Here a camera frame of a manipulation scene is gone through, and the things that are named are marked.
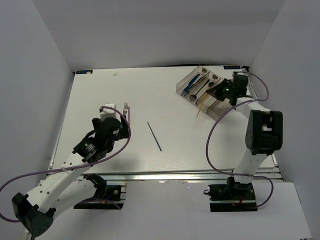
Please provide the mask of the orange chopstick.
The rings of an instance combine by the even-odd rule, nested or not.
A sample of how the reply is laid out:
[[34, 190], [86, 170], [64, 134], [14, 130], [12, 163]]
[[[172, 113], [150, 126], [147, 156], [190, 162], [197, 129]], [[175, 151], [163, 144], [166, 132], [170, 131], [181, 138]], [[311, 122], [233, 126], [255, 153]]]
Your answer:
[[204, 105], [204, 102], [205, 102], [205, 100], [206, 100], [207, 95], [208, 95], [207, 92], [205, 92], [205, 93], [204, 93], [204, 96], [203, 96], [203, 98], [202, 98], [202, 102], [201, 102], [201, 104], [200, 104], [200, 107], [199, 107], [199, 109], [198, 109], [198, 112], [197, 112], [196, 117], [199, 116], [199, 114], [200, 114], [200, 112], [201, 112], [201, 110], [202, 110], [202, 106]]

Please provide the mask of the green handled fork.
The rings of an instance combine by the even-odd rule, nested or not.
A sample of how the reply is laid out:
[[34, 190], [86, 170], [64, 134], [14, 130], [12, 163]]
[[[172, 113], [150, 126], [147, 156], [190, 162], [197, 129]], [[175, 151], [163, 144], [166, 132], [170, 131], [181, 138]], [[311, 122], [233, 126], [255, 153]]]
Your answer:
[[129, 112], [129, 103], [128, 102], [124, 102], [122, 114], [124, 116], [126, 116], [128, 114], [128, 112]]

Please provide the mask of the black steak knife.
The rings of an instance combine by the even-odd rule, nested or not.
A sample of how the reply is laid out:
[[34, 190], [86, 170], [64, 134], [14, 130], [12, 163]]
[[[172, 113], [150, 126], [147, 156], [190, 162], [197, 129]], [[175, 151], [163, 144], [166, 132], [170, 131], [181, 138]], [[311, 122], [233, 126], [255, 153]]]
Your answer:
[[190, 90], [192, 88], [195, 88], [197, 87], [198, 85], [200, 85], [204, 80], [206, 80], [207, 77], [206, 76], [202, 76], [200, 79], [198, 79], [191, 87], [190, 87]]

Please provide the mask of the black spoon long handle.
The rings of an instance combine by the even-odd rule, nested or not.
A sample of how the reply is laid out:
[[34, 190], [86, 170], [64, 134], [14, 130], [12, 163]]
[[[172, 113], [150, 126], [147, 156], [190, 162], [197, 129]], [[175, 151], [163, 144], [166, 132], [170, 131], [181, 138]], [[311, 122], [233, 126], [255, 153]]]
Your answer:
[[197, 100], [197, 95], [198, 95], [198, 93], [207, 85], [207, 83], [208, 83], [209, 81], [210, 81], [210, 80], [208, 79], [208, 80], [203, 84], [203, 86], [201, 86], [201, 87], [199, 88], [199, 90], [198, 90], [196, 93], [191, 94], [191, 95], [189, 96], [189, 100], [190, 100], [191, 102], [194, 102], [194, 101]]

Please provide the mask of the blue knife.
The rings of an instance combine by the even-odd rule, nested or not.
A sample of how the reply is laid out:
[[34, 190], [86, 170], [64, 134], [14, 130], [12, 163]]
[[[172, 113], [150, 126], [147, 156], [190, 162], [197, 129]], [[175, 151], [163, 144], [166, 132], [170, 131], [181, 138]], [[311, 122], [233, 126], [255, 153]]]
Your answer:
[[191, 86], [194, 84], [194, 82], [197, 80], [197, 78], [200, 76], [200, 74], [195, 75], [188, 83], [188, 85], [183, 89], [184, 92], [187, 92]]

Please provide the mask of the blue chopstick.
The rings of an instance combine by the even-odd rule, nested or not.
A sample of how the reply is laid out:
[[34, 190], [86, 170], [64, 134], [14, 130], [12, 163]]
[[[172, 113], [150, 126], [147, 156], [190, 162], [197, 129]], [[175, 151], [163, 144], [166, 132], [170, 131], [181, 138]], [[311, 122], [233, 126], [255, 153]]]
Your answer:
[[159, 141], [158, 141], [158, 139], [157, 139], [157, 137], [156, 137], [156, 135], [155, 135], [155, 133], [154, 133], [154, 131], [153, 131], [153, 129], [152, 129], [152, 127], [151, 127], [151, 125], [150, 125], [150, 123], [148, 121], [147, 121], [147, 125], [148, 125], [148, 127], [149, 127], [149, 129], [151, 131], [151, 134], [152, 134], [152, 136], [153, 136], [158, 148], [159, 148], [159, 151], [162, 152], [161, 145], [160, 145], [160, 143], [159, 143]]

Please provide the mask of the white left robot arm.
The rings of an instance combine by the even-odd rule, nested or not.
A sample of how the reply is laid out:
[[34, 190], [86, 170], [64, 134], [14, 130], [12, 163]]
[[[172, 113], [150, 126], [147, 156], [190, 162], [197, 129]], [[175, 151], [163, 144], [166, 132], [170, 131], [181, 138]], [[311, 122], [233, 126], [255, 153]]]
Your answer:
[[74, 148], [57, 173], [50, 174], [26, 194], [12, 198], [17, 219], [36, 238], [45, 233], [61, 213], [83, 200], [100, 200], [106, 196], [107, 182], [96, 173], [88, 175], [78, 185], [71, 184], [84, 172], [110, 153], [118, 140], [128, 139], [129, 125], [122, 117], [92, 119], [93, 130]]

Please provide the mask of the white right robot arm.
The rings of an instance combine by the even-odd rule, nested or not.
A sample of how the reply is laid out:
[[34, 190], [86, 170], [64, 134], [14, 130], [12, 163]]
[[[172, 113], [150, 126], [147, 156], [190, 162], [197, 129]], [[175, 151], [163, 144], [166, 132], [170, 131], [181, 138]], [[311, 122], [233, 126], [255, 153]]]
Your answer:
[[249, 79], [239, 72], [233, 79], [224, 79], [209, 88], [206, 93], [216, 100], [228, 100], [231, 105], [221, 117], [232, 110], [238, 111], [248, 120], [245, 132], [245, 153], [238, 166], [230, 174], [231, 180], [225, 188], [226, 195], [236, 200], [244, 193], [244, 188], [252, 182], [262, 162], [281, 149], [283, 145], [283, 113], [260, 105], [262, 99], [247, 94]]

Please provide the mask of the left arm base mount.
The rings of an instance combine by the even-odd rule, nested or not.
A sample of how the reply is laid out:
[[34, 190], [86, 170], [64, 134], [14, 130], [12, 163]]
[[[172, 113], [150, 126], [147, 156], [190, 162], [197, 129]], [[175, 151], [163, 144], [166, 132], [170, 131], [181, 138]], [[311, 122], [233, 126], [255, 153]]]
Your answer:
[[96, 173], [85, 175], [81, 181], [93, 183], [94, 195], [82, 200], [73, 208], [75, 210], [121, 210], [126, 199], [126, 186], [120, 183], [109, 183]]

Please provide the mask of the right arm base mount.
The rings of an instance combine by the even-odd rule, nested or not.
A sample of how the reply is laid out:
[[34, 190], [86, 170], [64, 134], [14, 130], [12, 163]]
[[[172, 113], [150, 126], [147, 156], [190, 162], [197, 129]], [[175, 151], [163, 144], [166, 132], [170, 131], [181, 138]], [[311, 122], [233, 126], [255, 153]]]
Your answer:
[[213, 213], [256, 212], [258, 210], [252, 183], [239, 183], [228, 177], [225, 184], [210, 184], [203, 191], [209, 197]]

